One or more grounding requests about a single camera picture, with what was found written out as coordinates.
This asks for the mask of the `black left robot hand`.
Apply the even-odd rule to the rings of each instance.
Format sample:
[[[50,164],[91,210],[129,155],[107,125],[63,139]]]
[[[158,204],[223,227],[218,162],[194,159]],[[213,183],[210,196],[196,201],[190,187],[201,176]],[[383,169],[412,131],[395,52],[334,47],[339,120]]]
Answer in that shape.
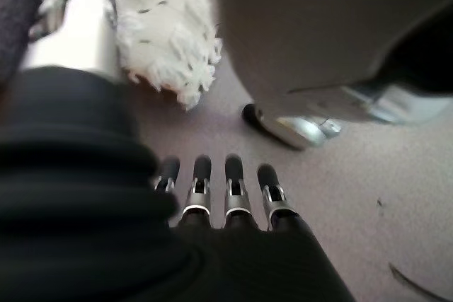
[[[1,96],[2,301],[351,301],[284,199],[176,227],[158,161],[134,135],[113,42],[114,0],[44,0]]]

